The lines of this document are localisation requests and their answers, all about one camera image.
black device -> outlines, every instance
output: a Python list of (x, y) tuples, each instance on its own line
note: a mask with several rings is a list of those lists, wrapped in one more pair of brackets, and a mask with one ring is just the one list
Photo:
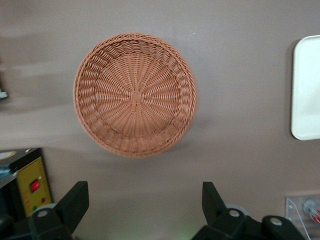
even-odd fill
[(269, 215), (258, 222), (227, 208), (212, 182), (202, 185), (202, 210), (207, 225), (192, 240), (305, 240), (284, 217)]
[(0, 215), (0, 240), (72, 240), (88, 207), (88, 183), (79, 181), (54, 208), (39, 209), (18, 222)]

yellow panel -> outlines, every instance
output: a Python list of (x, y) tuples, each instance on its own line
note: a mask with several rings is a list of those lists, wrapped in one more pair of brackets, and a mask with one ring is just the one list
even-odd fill
[[(37, 190), (32, 192), (31, 183), (36, 180), (39, 181), (40, 185)], [(30, 216), (36, 208), (52, 203), (47, 176), (41, 157), (18, 171), (17, 182), (27, 217)]]

wicker basket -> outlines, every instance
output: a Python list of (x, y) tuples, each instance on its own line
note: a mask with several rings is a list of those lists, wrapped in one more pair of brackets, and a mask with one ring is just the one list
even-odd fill
[(84, 58), (73, 88), (85, 131), (126, 157), (159, 154), (188, 130), (196, 110), (194, 76), (166, 41), (122, 33), (98, 43)]

black clamp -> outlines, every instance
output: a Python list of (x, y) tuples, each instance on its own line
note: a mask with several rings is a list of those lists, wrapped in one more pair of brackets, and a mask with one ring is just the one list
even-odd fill
[(269, 215), (258, 222), (238, 209), (227, 208), (212, 182), (203, 183), (202, 210), (208, 225), (192, 240), (305, 240), (283, 217)]

gray surface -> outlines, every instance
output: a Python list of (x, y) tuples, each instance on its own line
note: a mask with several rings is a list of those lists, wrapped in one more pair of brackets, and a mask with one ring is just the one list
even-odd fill
[[(184, 240), (205, 224), (202, 181), (260, 220), (285, 196), (319, 192), (320, 141), (290, 133), (292, 53), (320, 34), (318, 0), (0, 0), (2, 149), (44, 147), (59, 200), (88, 180), (86, 240)], [(99, 41), (161, 37), (196, 78), (197, 112), (172, 149), (146, 159), (96, 145), (75, 115), (77, 68)]]

